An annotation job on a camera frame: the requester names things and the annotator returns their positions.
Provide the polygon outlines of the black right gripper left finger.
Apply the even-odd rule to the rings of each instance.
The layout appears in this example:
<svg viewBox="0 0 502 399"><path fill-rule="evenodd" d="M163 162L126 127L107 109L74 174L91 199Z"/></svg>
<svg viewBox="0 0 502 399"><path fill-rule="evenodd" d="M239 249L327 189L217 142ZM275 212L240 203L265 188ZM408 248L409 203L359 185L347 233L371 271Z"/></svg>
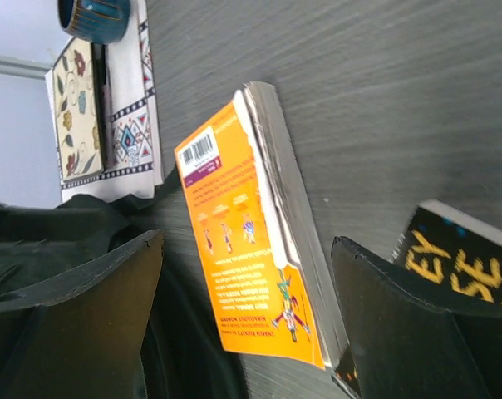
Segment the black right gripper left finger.
<svg viewBox="0 0 502 399"><path fill-rule="evenodd" d="M131 398L162 247L151 230L0 296L0 398Z"/></svg>

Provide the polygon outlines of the black fabric backpack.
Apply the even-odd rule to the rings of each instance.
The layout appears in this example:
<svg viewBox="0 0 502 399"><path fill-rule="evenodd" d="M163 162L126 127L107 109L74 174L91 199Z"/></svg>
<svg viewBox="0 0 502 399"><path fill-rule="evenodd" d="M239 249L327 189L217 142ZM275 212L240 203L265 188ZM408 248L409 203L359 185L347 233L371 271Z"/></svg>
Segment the black fabric backpack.
<svg viewBox="0 0 502 399"><path fill-rule="evenodd" d="M238 358L163 268L150 206L0 204L0 398L245 398Z"/></svg>

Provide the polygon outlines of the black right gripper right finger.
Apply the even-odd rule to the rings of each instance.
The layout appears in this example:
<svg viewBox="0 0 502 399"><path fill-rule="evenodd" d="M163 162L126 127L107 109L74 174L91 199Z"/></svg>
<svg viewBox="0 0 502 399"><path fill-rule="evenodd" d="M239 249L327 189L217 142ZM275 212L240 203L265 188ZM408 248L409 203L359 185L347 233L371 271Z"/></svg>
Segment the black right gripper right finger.
<svg viewBox="0 0 502 399"><path fill-rule="evenodd" d="M438 288L347 237L331 258L360 398L502 398L502 306Z"/></svg>

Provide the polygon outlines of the orange paperback book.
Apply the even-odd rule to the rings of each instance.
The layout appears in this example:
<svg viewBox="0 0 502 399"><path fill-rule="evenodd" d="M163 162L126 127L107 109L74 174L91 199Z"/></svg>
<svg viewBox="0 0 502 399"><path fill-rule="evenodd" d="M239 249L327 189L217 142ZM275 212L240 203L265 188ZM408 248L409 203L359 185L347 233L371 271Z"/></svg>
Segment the orange paperback book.
<svg viewBox="0 0 502 399"><path fill-rule="evenodd" d="M223 348L335 367L347 335L276 88L237 90L175 163Z"/></svg>

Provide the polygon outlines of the black comic cover book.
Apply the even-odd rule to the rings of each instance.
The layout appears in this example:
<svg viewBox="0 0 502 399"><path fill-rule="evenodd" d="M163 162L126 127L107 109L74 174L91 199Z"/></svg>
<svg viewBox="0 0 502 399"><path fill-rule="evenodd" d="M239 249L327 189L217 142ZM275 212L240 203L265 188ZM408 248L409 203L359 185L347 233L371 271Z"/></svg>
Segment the black comic cover book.
<svg viewBox="0 0 502 399"><path fill-rule="evenodd" d="M440 201L417 205L385 260L438 288L502 306L502 230ZM360 398L348 339L332 378L350 398Z"/></svg>

